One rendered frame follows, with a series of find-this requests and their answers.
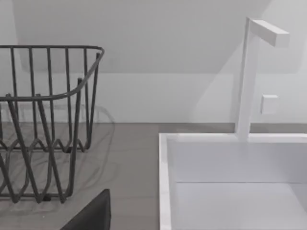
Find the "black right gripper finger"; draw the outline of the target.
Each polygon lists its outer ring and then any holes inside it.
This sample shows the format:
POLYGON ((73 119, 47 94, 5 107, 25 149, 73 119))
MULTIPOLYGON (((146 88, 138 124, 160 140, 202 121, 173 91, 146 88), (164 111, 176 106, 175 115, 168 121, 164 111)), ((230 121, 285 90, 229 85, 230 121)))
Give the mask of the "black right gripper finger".
POLYGON ((104 189, 60 230, 110 230, 111 217, 111 193, 104 189))

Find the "white sink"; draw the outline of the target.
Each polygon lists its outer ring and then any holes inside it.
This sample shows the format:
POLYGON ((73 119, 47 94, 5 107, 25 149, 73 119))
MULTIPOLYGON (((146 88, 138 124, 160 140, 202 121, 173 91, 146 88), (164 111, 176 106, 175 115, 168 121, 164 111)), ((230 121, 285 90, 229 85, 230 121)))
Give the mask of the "white sink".
POLYGON ((159 134, 159 230, 307 230, 307 134, 159 134))

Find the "tall white tap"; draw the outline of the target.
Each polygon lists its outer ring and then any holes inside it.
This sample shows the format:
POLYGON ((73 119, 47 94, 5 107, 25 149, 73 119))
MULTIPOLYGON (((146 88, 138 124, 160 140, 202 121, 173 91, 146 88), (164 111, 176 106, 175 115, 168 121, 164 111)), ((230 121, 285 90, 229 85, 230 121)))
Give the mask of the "tall white tap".
POLYGON ((289 47, 290 33, 265 20, 246 17, 240 69, 238 116, 235 123, 235 134, 241 142, 247 141, 250 134, 260 40, 272 47, 289 47))

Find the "small white square knob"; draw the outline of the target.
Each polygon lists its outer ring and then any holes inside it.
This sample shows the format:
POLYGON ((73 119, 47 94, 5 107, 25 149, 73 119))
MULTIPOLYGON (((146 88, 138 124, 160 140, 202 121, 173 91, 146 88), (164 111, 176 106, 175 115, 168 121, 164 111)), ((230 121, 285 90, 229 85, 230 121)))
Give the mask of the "small white square knob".
POLYGON ((278 95, 264 94, 261 98, 261 114, 271 115, 276 113, 279 103, 278 95))

